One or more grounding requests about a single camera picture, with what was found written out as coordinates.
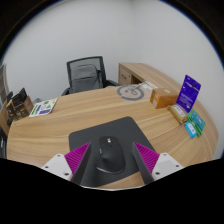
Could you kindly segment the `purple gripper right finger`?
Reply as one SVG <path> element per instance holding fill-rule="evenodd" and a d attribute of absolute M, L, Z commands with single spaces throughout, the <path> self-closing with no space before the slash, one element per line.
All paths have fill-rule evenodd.
<path fill-rule="evenodd" d="M 152 183 L 183 168 L 168 153 L 157 153 L 137 142 L 132 144 L 132 153 L 145 184 Z"/>

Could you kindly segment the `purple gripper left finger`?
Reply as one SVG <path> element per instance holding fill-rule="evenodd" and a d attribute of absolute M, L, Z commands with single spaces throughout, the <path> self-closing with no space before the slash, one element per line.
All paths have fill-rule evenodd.
<path fill-rule="evenodd" d="M 66 155 L 56 154 L 42 169 L 79 185 L 84 176 L 90 154 L 91 143 L 88 142 Z"/>

